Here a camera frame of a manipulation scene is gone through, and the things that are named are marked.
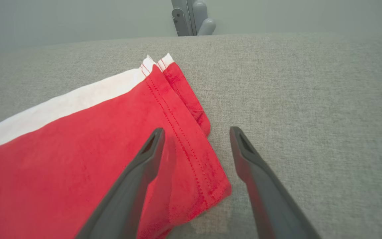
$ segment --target gray table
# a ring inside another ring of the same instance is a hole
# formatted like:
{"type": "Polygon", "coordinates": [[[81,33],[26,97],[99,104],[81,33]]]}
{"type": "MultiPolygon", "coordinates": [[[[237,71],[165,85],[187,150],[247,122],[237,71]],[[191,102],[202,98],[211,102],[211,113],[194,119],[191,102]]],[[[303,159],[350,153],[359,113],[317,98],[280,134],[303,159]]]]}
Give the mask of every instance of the gray table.
{"type": "Polygon", "coordinates": [[[382,238],[382,36],[219,35],[0,53],[0,121],[171,53],[211,121],[232,196],[170,238],[255,238],[229,127],[246,133],[324,238],[382,238]]]}

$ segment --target gray wall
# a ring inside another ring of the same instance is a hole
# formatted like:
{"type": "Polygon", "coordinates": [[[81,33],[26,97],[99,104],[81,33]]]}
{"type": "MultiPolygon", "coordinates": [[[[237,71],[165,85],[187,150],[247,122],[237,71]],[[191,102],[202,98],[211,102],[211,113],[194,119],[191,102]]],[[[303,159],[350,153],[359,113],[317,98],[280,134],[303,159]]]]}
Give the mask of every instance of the gray wall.
{"type": "MultiPolygon", "coordinates": [[[[382,0],[205,0],[215,34],[382,33],[382,0]]],[[[0,0],[0,51],[176,36],[171,0],[0,0]]]]}

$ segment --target folded garment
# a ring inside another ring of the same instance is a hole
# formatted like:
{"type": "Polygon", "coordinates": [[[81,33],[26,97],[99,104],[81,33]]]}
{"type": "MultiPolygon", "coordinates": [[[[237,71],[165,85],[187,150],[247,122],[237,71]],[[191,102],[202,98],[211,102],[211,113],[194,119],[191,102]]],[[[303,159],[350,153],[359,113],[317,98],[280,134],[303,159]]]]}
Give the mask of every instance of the folded garment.
{"type": "Polygon", "coordinates": [[[165,146],[138,238],[164,238],[230,195],[179,67],[147,57],[0,123],[0,238],[74,237],[157,127],[165,146]]]}

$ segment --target fabric fold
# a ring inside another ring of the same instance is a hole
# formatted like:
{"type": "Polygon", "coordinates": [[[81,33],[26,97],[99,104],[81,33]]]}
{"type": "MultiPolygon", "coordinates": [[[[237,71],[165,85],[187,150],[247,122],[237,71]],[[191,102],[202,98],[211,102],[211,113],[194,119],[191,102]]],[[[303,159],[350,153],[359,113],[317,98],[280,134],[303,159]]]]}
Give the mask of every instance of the fabric fold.
{"type": "MultiPolygon", "coordinates": [[[[158,176],[147,189],[139,238],[163,238],[230,195],[207,140],[210,123],[175,67],[171,62],[162,72],[147,57],[134,74],[104,85],[109,90],[120,82],[136,83],[123,94],[0,141],[0,238],[74,237],[156,127],[165,129],[165,147],[158,176]]],[[[31,117],[40,119],[46,108],[36,107],[31,117]]],[[[22,113],[3,126],[19,126],[22,113]]]]}

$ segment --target metal bracket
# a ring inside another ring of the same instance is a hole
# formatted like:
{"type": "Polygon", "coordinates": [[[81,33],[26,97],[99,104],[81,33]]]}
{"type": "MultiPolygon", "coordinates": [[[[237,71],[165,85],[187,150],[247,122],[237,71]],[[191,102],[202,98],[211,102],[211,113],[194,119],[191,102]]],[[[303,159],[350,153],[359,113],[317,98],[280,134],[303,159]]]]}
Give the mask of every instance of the metal bracket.
{"type": "Polygon", "coordinates": [[[201,0],[171,0],[172,18],[176,33],[181,36],[212,35],[216,28],[213,19],[207,16],[207,6],[201,0]]]}

